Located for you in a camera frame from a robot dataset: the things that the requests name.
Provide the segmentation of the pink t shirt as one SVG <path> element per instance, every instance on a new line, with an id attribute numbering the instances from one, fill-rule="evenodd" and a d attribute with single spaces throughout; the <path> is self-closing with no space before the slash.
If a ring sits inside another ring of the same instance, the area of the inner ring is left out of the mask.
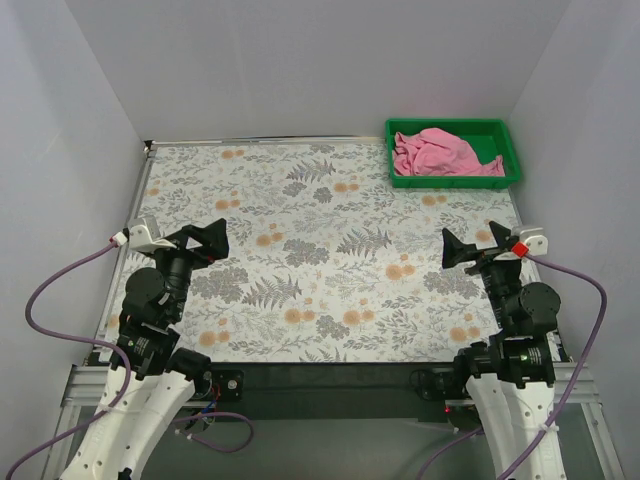
<path id="1" fill-rule="evenodd" d="M 399 176 L 505 176 L 501 155 L 482 164 L 466 140 L 440 128 L 426 128 L 414 135 L 397 132 L 392 161 Z"/>

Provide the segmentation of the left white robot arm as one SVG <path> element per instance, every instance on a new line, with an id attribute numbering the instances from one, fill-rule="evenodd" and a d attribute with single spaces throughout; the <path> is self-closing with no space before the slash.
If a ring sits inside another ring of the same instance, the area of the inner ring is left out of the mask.
<path id="1" fill-rule="evenodd" d="M 116 345 L 98 420 L 91 423 L 64 479 L 138 479 L 171 421 L 189 400 L 213 386 L 210 359 L 178 347 L 194 271 L 229 255 L 227 222 L 186 225 L 164 236 L 154 217 L 132 220 L 125 232 L 130 250 L 153 260 L 127 280 Z"/>

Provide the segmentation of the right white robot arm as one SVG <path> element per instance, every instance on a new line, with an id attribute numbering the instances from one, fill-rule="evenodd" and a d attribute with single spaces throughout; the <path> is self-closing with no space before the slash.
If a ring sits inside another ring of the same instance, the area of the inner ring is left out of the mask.
<path id="1" fill-rule="evenodd" d="M 499 330 L 461 349 L 452 383 L 475 404 L 497 475 L 507 479 L 566 476 L 553 412 L 555 372 L 547 338 L 557 327 L 561 300 L 541 282 L 521 280 L 525 255 L 547 253 L 540 227 L 490 224 L 495 246 L 481 249 L 443 229 L 442 266 L 466 266 L 480 276 Z"/>

